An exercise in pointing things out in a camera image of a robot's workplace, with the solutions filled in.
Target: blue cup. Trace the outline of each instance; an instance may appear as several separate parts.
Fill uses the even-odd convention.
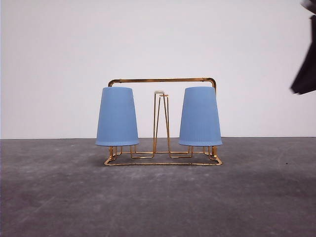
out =
[[[105,87],[102,91],[96,145],[130,146],[139,143],[133,91]]]
[[[186,88],[180,126],[180,145],[222,145],[215,89]]]

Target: metal wire frame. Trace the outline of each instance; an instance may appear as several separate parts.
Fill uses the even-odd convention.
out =
[[[212,78],[186,78],[186,79],[116,79],[109,82],[109,87],[111,87],[114,83],[135,83],[135,82],[193,82],[193,81],[207,81],[212,83],[212,86],[216,92],[216,82]],[[167,133],[167,143],[168,143],[168,151],[157,151],[157,140],[158,140],[158,122],[159,122],[159,112],[160,112],[160,103],[161,98],[163,98],[164,105],[164,115],[166,121],[166,133]],[[171,150],[170,144],[170,127],[169,127],[169,96],[166,95],[163,91],[155,91],[154,97],[154,124],[153,124],[153,149],[150,152],[140,152],[137,151],[136,145],[134,145],[134,149],[130,146],[128,152],[123,152],[122,146],[120,147],[120,152],[118,153],[117,147],[109,147],[110,156],[104,162],[104,165],[222,165],[222,161],[217,156],[217,146],[209,146],[208,151],[205,151],[205,147],[203,147],[202,152],[194,152],[193,146],[188,146],[188,150],[184,152],[175,152]],[[177,163],[177,162],[150,162],[150,163],[110,163],[111,161],[116,160],[116,156],[120,156],[122,154],[130,154],[132,159],[142,159],[142,158],[154,158],[155,154],[169,154],[170,158],[192,158],[193,154],[204,154],[209,157],[209,159],[216,161],[216,164],[213,163]],[[135,157],[133,154],[145,154],[150,156],[142,156]],[[173,156],[172,154],[181,154],[181,155],[189,155],[189,156]]]

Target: black fabric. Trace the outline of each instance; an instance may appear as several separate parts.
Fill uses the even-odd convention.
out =
[[[302,2],[302,6],[305,7],[308,11],[316,14],[316,0],[305,0]]]
[[[305,61],[294,80],[291,89],[295,93],[305,94],[316,90],[316,15],[312,21],[312,44]]]

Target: white wall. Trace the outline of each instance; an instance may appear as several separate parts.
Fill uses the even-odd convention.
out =
[[[216,79],[222,136],[316,136],[316,92],[289,90],[311,39],[299,0],[1,3],[3,139],[93,138],[108,81],[182,77]],[[124,86],[140,137],[155,89],[171,96],[178,136],[188,84]]]

